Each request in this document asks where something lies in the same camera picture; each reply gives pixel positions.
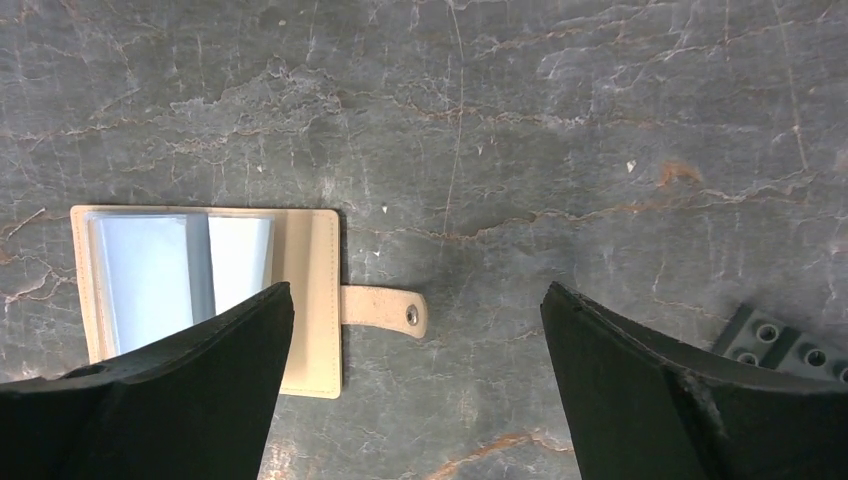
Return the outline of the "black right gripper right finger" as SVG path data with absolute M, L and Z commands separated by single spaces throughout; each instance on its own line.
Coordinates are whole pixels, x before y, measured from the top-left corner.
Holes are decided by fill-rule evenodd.
M 585 479 L 843 479 L 847 387 L 680 342 L 559 283 L 544 334 Z

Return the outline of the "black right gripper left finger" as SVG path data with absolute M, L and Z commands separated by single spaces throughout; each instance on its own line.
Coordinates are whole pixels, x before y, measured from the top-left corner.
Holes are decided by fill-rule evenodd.
M 294 318 L 279 282 L 132 352 L 3 384 L 2 477 L 256 478 Z

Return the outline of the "beige leather card holder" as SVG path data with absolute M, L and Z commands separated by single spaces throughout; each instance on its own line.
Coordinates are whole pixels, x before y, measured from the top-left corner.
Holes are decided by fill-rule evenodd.
M 341 282 L 340 218 L 328 209 L 77 205 L 77 285 L 91 362 L 225 313 L 285 282 L 293 338 L 280 392 L 337 398 L 341 329 L 365 325 L 422 338 L 418 293 Z

